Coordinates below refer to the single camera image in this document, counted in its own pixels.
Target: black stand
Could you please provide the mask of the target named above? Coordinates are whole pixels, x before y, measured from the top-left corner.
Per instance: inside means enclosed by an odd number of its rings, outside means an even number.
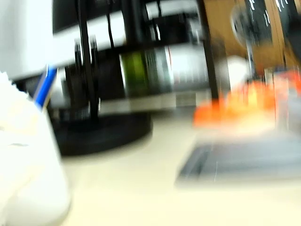
[[[84,78],[90,106],[90,118],[55,125],[55,136],[63,156],[97,153],[133,142],[152,131],[149,114],[135,113],[98,117],[98,97],[95,91],[93,68],[90,63],[87,33],[86,1],[78,0],[78,19],[81,35],[83,66],[77,73]]]

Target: blue pen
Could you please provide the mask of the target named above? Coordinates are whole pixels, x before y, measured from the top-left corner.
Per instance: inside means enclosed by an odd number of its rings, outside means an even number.
[[[41,108],[43,108],[45,101],[49,96],[56,75],[57,75],[57,68],[53,68],[50,66],[48,66],[46,72],[41,75],[41,79],[33,95],[34,102],[36,103],[36,105],[38,105]]]

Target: electric fan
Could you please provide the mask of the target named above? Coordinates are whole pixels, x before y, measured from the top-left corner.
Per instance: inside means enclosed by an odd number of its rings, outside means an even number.
[[[254,5],[236,5],[231,13],[230,22],[237,41],[247,49],[247,59],[252,79],[258,79],[253,60],[253,45],[264,41],[271,42],[271,27],[266,10]]]

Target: black round base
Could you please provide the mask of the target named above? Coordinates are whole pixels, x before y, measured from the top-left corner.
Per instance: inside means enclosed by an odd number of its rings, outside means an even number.
[[[106,151],[133,142],[152,132],[147,113],[100,117],[54,125],[62,156],[77,156]]]

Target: beige desk surface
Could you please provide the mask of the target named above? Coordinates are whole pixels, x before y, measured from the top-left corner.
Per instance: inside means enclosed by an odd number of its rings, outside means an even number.
[[[274,127],[259,117],[262,129]],[[73,201],[63,226],[300,226],[301,181],[176,186],[197,142],[248,135],[192,127],[191,116],[154,117],[152,137],[116,151],[64,159]]]

